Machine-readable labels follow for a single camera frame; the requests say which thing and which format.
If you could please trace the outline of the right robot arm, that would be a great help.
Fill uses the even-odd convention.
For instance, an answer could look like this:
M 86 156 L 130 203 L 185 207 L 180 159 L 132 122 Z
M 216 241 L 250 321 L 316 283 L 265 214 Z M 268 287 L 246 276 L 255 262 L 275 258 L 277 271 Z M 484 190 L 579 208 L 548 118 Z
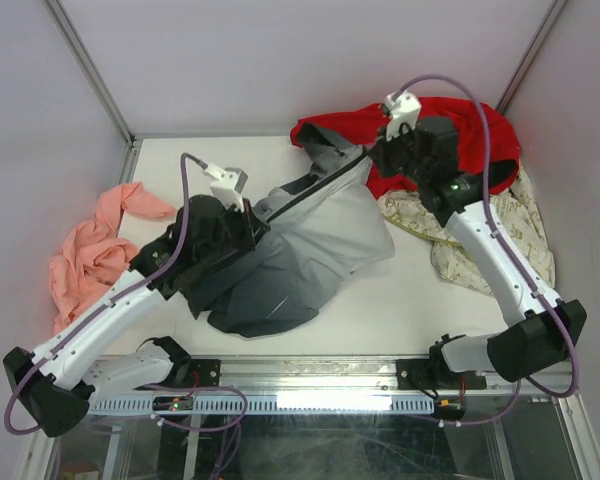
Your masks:
M 489 176 L 460 171 L 458 135 L 446 117 L 379 129 L 370 150 L 383 176 L 402 174 L 417 186 L 425 209 L 458 241 L 495 297 L 507 329 L 483 336 L 445 335 L 430 349 L 428 378 L 449 387 L 464 372 L 493 371 L 509 382 L 574 359 L 587 318 L 536 273 L 498 220 L 487 194 Z

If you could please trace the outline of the dark grey zip jacket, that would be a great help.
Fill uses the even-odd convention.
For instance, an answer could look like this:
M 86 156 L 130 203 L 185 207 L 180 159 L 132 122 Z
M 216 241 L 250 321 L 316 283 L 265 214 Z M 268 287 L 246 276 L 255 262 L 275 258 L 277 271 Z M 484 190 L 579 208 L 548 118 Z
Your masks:
M 352 274 L 395 253 L 366 185 L 365 148 L 312 123 L 296 138 L 310 169 L 256 203 L 269 229 L 255 249 L 183 293 L 190 313 L 206 313 L 221 332 L 255 338 L 297 328 Z

